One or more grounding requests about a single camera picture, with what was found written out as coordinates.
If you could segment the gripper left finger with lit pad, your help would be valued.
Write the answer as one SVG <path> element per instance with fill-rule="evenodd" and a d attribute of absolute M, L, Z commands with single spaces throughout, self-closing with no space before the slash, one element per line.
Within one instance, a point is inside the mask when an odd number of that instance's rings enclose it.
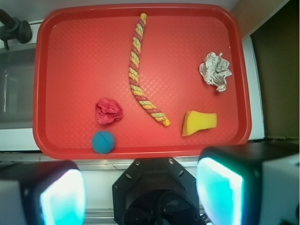
<path fill-rule="evenodd" d="M 81 225 L 86 205 L 85 178 L 72 161 L 0 168 L 2 225 Z"/>

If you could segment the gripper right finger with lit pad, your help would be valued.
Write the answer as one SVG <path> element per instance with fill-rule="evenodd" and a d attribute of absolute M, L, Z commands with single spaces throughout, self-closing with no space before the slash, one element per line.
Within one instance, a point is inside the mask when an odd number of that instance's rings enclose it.
<path fill-rule="evenodd" d="M 197 163 L 196 189 L 215 225 L 297 225 L 299 145 L 270 141 L 207 147 Z"/>

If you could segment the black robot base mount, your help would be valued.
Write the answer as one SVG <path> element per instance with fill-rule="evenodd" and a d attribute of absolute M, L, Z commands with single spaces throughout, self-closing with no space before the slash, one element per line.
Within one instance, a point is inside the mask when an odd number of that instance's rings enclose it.
<path fill-rule="evenodd" d="M 195 177 L 173 158 L 136 159 L 112 185 L 119 225 L 203 225 Z"/>

